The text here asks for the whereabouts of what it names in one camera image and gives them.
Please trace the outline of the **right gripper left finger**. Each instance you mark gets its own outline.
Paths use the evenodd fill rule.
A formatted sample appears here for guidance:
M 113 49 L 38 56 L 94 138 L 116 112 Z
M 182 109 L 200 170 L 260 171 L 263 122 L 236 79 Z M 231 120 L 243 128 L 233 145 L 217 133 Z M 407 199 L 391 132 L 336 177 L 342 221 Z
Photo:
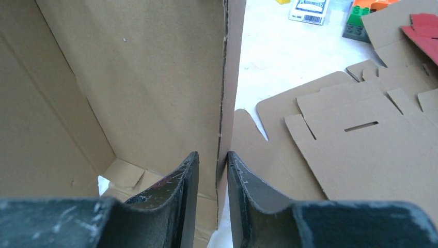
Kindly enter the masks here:
M 1 247 L 192 247 L 199 155 L 120 201 L 99 198 L 3 198 Z

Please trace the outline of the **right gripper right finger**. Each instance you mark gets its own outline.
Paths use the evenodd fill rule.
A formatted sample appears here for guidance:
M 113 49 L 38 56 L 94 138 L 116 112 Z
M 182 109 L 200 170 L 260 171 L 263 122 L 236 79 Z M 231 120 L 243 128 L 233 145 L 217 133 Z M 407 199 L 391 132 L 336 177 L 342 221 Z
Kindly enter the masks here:
M 227 155 L 234 247 L 437 247 L 437 229 L 402 201 L 295 200 Z

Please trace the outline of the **brown cardboard box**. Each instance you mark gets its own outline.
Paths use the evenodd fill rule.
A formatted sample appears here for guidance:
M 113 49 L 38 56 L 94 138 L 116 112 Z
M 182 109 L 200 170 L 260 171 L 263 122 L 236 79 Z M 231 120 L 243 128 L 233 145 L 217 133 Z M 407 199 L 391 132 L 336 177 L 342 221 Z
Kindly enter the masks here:
M 1 1 L 1 200 L 126 201 L 199 155 L 217 230 L 245 1 Z

